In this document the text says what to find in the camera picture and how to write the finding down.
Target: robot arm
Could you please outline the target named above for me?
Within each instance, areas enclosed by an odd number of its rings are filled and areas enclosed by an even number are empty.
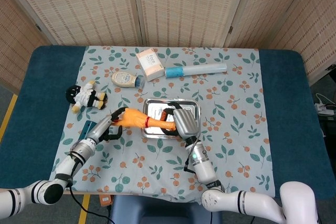
[[[186,150],[198,181],[208,188],[202,194],[202,205],[205,209],[233,211],[266,218],[280,224],[318,223],[314,193],[309,186],[300,182],[287,182],[280,187],[283,208],[264,194],[246,191],[225,193],[207,156],[207,151],[197,139],[199,130],[192,113],[180,107],[173,110],[173,117],[179,136],[186,141]]]
[[[116,135],[109,135],[108,129],[118,115],[125,111],[120,108],[106,116],[88,133],[87,138],[75,143],[69,155],[56,168],[52,181],[40,180],[28,187],[11,189],[0,193],[0,220],[20,213],[27,204],[52,205],[60,200],[66,187],[72,186],[72,178],[77,171],[93,156],[96,145],[103,140],[120,138],[122,127]]]

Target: leaf pattern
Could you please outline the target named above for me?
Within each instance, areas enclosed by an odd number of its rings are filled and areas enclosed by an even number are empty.
[[[273,196],[272,158],[258,52],[206,47],[154,48],[164,66],[224,62],[227,72],[171,79],[160,77],[146,82],[143,89],[116,87],[110,79],[116,71],[125,70],[144,78],[136,54],[145,49],[86,48],[77,70],[77,85],[95,80],[94,89],[108,96],[106,108],[82,107],[78,114],[68,111],[50,179],[54,178],[57,166],[69,154],[87,121],[99,122],[110,111],[123,106],[142,111],[147,98],[181,98],[195,100],[202,110],[199,139],[226,191],[257,191]],[[115,134],[117,130],[110,127],[109,131]],[[141,138],[139,129],[124,128],[122,138],[96,146],[95,155],[74,177],[76,190],[146,194],[169,201],[199,202],[206,187],[197,177],[183,171],[187,159],[184,144],[181,140]]]

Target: orange rubber chicken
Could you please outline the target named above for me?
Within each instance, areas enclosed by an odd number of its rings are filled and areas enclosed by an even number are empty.
[[[146,114],[140,112],[136,109],[126,108],[123,113],[122,119],[114,122],[113,125],[124,127],[139,127],[139,128],[148,128],[148,127],[160,127],[170,131],[175,131],[176,126],[174,122],[166,122],[156,120],[147,116]]]

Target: stainless steel tray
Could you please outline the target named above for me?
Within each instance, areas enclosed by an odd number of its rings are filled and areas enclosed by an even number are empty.
[[[172,106],[168,106],[168,103],[170,102],[178,102],[180,106],[183,109],[190,110],[194,117],[195,121],[198,125],[198,128],[200,129],[201,125],[201,109],[200,105],[194,101],[189,99],[155,99],[155,98],[149,98],[146,99],[143,104],[143,113],[146,115],[160,120],[162,111],[165,108],[173,108]],[[167,117],[168,122],[173,122],[174,119],[171,115],[168,115]],[[163,134],[160,128],[158,127],[149,127],[149,128],[142,128],[141,129],[142,135],[148,138],[176,138],[176,136],[167,136]]]

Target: stuffed toy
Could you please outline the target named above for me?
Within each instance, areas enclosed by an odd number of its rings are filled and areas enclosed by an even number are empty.
[[[78,113],[82,106],[96,107],[98,110],[105,108],[104,101],[107,99],[106,93],[98,93],[93,89],[95,81],[89,81],[83,87],[73,85],[66,91],[68,102],[72,106],[73,113]]]

